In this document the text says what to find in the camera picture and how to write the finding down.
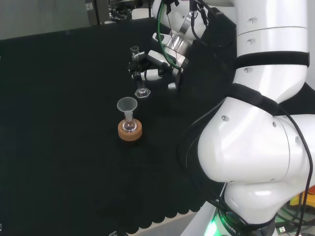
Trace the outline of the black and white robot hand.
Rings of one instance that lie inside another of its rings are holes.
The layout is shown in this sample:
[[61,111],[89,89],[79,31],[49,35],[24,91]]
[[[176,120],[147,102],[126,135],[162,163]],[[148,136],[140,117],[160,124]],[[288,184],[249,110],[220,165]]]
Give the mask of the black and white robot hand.
[[137,46],[131,47],[131,60],[129,61],[128,71],[132,79],[137,83],[138,89],[135,95],[139,98],[148,97],[151,93],[145,86],[145,82],[160,80],[166,74],[171,75],[175,80],[168,85],[168,89],[181,89],[184,69],[189,62],[185,54],[191,43],[173,32],[161,34],[160,37],[167,56],[181,69],[174,68],[167,62],[162,53],[154,50],[145,53],[140,52]]

